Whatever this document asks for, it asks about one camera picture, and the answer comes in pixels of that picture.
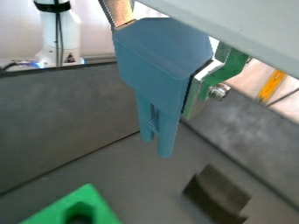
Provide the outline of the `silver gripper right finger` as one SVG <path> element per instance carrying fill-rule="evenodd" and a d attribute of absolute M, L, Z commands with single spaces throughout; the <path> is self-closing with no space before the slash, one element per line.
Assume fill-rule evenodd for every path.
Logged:
<path fill-rule="evenodd" d="M 225 81 L 242 72 L 248 61 L 248 54 L 220 42 L 209 64 L 191 77 L 182 110 L 185 119 L 191 120 L 195 117 L 195 111 L 200 109 L 198 102 L 206 102 L 210 98 L 221 102 L 225 100 L 230 92 L 230 87 L 225 84 Z"/>

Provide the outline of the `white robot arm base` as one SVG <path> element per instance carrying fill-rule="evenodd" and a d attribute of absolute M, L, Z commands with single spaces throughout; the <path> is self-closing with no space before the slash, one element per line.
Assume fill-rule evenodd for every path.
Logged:
<path fill-rule="evenodd" d="M 42 50 L 37 58 L 47 67 L 65 67 L 85 62 L 81 57 L 81 18 L 71 0 L 33 0 L 42 16 Z"/>

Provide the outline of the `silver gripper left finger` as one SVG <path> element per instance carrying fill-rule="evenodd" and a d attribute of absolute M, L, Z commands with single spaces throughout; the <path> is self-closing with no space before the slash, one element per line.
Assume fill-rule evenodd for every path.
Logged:
<path fill-rule="evenodd" d="M 137 21 L 135 0 L 98 0 L 114 30 L 122 29 Z"/>

